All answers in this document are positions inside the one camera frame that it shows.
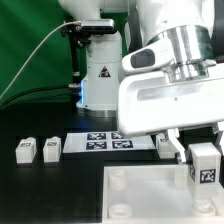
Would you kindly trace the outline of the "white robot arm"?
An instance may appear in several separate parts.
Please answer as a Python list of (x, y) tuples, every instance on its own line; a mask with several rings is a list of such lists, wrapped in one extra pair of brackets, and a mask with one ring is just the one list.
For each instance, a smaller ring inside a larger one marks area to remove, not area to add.
[(166, 133), (185, 162), (175, 132), (224, 122), (224, 63), (211, 45), (214, 0), (131, 0), (130, 7), (129, 53), (114, 63), (92, 39), (78, 106), (115, 109), (127, 137)]

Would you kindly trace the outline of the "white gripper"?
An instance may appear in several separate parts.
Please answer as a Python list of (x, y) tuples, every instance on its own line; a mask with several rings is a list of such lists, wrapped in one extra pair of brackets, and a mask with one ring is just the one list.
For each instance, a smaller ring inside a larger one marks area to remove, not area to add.
[(179, 164), (186, 163), (186, 156), (177, 128), (213, 123), (215, 146), (224, 154), (224, 68), (211, 68), (207, 78), (198, 80), (171, 83), (163, 73), (152, 72), (130, 76), (120, 84), (119, 132), (132, 137), (167, 130)]

